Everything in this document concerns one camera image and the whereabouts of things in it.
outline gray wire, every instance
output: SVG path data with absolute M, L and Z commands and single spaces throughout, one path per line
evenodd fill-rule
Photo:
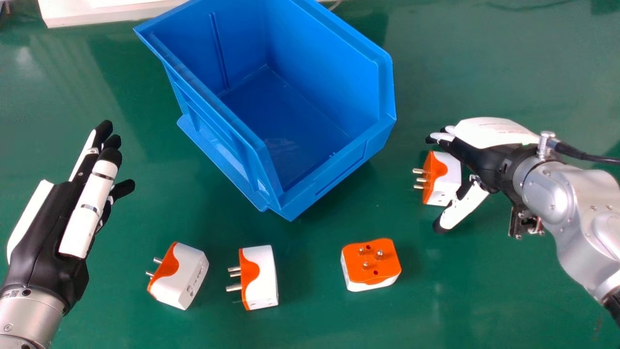
M 333 11 L 336 7 L 338 7 L 338 5 L 342 3 L 342 1 L 343 0 L 336 0 L 336 2 L 333 5 L 331 5 L 328 10 Z

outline robotic arm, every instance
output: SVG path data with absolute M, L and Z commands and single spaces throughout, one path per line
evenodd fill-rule
M 48 349 L 62 318 L 89 281 L 94 235 L 132 180 L 113 184 L 121 139 L 104 121 L 88 137 L 67 182 L 41 181 L 7 244 L 9 271 L 0 289 L 0 348 Z
M 513 204 L 508 235 L 544 234 L 556 240 L 566 273 L 603 305 L 620 326 L 620 188 L 609 173 L 566 165 L 559 154 L 620 164 L 566 145 L 552 132 L 540 136 L 510 120 L 462 120 L 433 133 L 439 146 L 473 173 L 433 227 L 445 233 L 491 193 Z

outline orange and white plug adapter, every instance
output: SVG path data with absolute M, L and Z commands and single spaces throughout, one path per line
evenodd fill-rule
M 159 264 L 151 277 L 147 291 L 158 301 L 182 310 L 187 309 L 205 280 L 209 261 L 205 253 L 174 242 L 164 259 L 153 258 Z
M 461 162 L 448 153 L 428 152 L 423 168 L 414 168 L 417 184 L 426 205 L 447 206 L 461 187 Z
M 241 283 L 226 287 L 226 292 L 241 291 L 246 310 L 278 305 L 278 279 L 270 245 L 240 248 L 239 266 L 228 268 L 228 273 L 231 278 L 240 276 Z
M 396 247 L 390 238 L 344 246 L 340 264 L 347 289 L 352 292 L 390 286 L 402 271 Z

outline bin bottom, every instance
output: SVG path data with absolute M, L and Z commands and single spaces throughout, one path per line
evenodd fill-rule
M 284 191 L 351 141 L 267 65 L 219 98 L 265 142 Z

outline black cable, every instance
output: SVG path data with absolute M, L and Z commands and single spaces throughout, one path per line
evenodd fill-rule
M 598 162 L 598 163 L 608 163 L 612 165 L 620 165 L 620 158 L 591 155 L 586 152 L 582 152 L 581 150 L 575 147 L 571 147 L 570 145 L 564 142 L 557 143 L 554 149 L 560 154 L 570 156 L 571 158 L 575 158 L 579 160 L 592 161 L 592 162 Z

